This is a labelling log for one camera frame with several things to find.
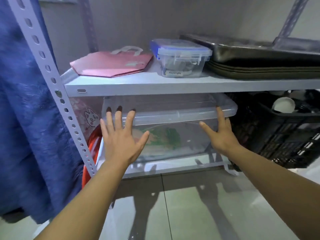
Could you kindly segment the person's right forearm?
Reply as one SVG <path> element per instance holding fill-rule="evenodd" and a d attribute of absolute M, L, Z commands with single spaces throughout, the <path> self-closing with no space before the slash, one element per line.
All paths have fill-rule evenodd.
<path fill-rule="evenodd" d="M 300 240 L 320 240 L 320 185 L 236 145 L 225 155 Z"/>

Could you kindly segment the white metal shelf rack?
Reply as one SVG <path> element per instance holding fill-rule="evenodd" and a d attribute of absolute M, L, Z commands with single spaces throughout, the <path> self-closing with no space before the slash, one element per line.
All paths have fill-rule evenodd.
<path fill-rule="evenodd" d="M 196 79 L 172 79 L 161 77 L 156 73 L 141 72 L 107 80 L 99 77 L 77 76 L 71 70 L 60 76 L 32 2 L 30 0 L 7 0 L 7 2 L 91 177 L 97 172 L 97 163 L 93 161 L 85 142 L 85 137 L 70 103 L 70 97 L 258 92 L 320 88 L 320 78 L 241 81 L 216 75 L 205 75 Z"/>

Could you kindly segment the dark olive tray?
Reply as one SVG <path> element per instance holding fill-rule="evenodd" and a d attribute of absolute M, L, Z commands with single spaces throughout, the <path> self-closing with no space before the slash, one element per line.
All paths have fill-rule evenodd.
<path fill-rule="evenodd" d="M 236 67 L 232 65 L 220 64 L 214 61 L 208 61 L 205 64 L 213 70 L 234 72 L 234 73 L 320 73 L 320 67 Z"/>
<path fill-rule="evenodd" d="M 318 71 L 299 71 L 299 72 L 232 72 L 221 69 L 209 69 L 210 72 L 227 79 L 234 80 L 290 80 L 290 79 L 320 79 Z"/>

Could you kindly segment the pink paper bag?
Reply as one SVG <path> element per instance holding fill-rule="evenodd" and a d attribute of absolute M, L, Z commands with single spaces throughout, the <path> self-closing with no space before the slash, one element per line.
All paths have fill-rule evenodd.
<path fill-rule="evenodd" d="M 136 46 L 124 46 L 114 51 L 90 53 L 70 62 L 79 76 L 114 78 L 143 72 L 153 54 Z"/>

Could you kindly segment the blue fabric cloth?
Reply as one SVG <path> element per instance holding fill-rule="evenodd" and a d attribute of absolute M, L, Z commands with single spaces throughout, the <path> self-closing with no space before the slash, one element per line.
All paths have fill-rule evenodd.
<path fill-rule="evenodd" d="M 84 163 L 7 0 L 0 0 L 0 217 L 37 224 L 81 190 Z"/>

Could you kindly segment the plate with green pattern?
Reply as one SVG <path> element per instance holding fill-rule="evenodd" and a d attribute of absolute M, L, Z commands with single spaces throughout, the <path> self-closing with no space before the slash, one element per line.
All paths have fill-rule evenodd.
<path fill-rule="evenodd" d="M 138 162 L 151 162 L 202 154 L 210 139 L 199 121 L 137 125 L 132 129 L 135 141 L 149 131 L 148 141 L 138 157 Z"/>

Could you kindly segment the white cup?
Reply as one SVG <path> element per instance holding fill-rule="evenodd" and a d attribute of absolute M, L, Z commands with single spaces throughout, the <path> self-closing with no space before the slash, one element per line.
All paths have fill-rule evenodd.
<path fill-rule="evenodd" d="M 295 101 L 289 97 L 280 97 L 274 101 L 271 109 L 280 113 L 293 113 Z"/>

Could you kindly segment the large clear plastic storage box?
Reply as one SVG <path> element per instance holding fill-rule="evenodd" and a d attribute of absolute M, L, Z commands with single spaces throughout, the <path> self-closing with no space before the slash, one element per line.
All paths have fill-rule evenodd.
<path fill-rule="evenodd" d="M 133 127 L 202 121 L 214 130 L 218 127 L 217 106 L 225 117 L 235 116 L 238 110 L 237 104 L 224 93 L 106 96 L 101 111 L 103 119 L 108 107 L 114 113 L 118 106 L 122 106 L 123 124 L 130 109 L 136 110 Z"/>

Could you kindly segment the person's right hand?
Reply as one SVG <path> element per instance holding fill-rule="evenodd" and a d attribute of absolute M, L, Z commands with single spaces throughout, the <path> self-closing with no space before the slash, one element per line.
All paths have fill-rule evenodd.
<path fill-rule="evenodd" d="M 220 154 L 229 157 L 234 153 L 239 153 L 243 147 L 232 132 L 229 118 L 225 118 L 220 107 L 216 107 L 218 115 L 218 130 L 215 138 L 210 138 L 212 147 Z"/>

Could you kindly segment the person's left forearm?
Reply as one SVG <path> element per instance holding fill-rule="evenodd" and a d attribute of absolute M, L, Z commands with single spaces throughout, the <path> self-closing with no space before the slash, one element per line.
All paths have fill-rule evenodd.
<path fill-rule="evenodd" d="M 34 240 L 99 240 L 130 161 L 105 161 L 97 174 Z"/>

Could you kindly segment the silver metal tray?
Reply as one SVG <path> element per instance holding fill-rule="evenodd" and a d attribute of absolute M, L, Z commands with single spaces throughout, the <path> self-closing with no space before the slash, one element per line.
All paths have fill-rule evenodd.
<path fill-rule="evenodd" d="M 212 50 L 210 60 L 240 67 L 320 67 L 320 51 L 298 47 L 273 47 L 270 42 L 235 39 L 217 35 L 184 33 L 182 40 L 192 41 Z"/>

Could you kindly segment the small clear blue-sealed container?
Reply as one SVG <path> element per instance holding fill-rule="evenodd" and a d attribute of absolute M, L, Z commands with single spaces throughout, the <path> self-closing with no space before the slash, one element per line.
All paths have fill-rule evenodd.
<path fill-rule="evenodd" d="M 210 60 L 213 54 L 210 48 L 181 39 L 151 40 L 150 50 L 154 54 L 154 60 L 157 61 L 160 66 L 158 74 L 161 76 L 163 63 L 168 59 L 197 62 L 198 68 L 194 71 L 193 75 L 190 77 L 177 78 L 199 78 L 202 75 L 205 63 Z"/>

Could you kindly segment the pink cat print bag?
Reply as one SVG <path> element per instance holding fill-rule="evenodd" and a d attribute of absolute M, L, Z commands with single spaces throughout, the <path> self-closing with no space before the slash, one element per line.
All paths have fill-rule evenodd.
<path fill-rule="evenodd" d="M 82 134 L 85 140 L 88 141 L 94 129 L 100 124 L 100 116 L 84 99 L 70 97 L 69 100 Z"/>

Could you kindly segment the grey packet with white label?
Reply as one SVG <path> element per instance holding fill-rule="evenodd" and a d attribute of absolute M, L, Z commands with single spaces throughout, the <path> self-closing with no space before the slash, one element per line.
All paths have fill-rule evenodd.
<path fill-rule="evenodd" d="M 175 78 L 190 77 L 197 68 L 197 62 L 168 59 L 162 65 L 162 76 Z"/>

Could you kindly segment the red round hoop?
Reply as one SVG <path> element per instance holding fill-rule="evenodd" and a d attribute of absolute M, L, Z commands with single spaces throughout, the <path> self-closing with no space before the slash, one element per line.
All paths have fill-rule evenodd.
<path fill-rule="evenodd" d="M 91 154 L 95 164 L 97 163 L 101 141 L 102 141 L 102 131 L 101 131 L 101 126 L 98 125 L 93 130 L 93 132 L 91 133 L 91 135 L 87 141 L 88 149 L 90 151 L 90 154 Z M 89 171 L 87 170 L 86 166 L 84 165 L 83 172 L 82 172 L 82 189 L 90 181 L 90 179 L 91 179 L 91 176 L 89 174 Z"/>

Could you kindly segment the black plastic crate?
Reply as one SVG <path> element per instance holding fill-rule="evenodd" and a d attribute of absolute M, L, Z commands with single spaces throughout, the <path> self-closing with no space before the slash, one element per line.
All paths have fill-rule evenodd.
<path fill-rule="evenodd" d="M 239 143 L 250 151 L 287 168 L 307 168 L 320 156 L 320 92 L 306 90 L 294 98 L 293 113 L 272 109 L 280 96 L 271 92 L 226 93 L 237 105 L 230 118 Z"/>

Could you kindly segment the person's left hand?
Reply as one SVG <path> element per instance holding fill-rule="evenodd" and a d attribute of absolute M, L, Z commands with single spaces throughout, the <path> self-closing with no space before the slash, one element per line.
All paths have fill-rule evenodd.
<path fill-rule="evenodd" d="M 127 113 L 125 125 L 122 126 L 122 129 L 115 130 L 115 117 L 112 115 L 112 110 L 110 107 L 106 110 L 106 121 L 104 122 L 108 130 L 108 138 L 103 139 L 105 159 L 112 166 L 121 165 L 124 170 L 140 156 L 136 149 L 136 143 L 139 140 L 136 141 L 133 137 L 135 113 L 135 109 L 130 110 Z"/>

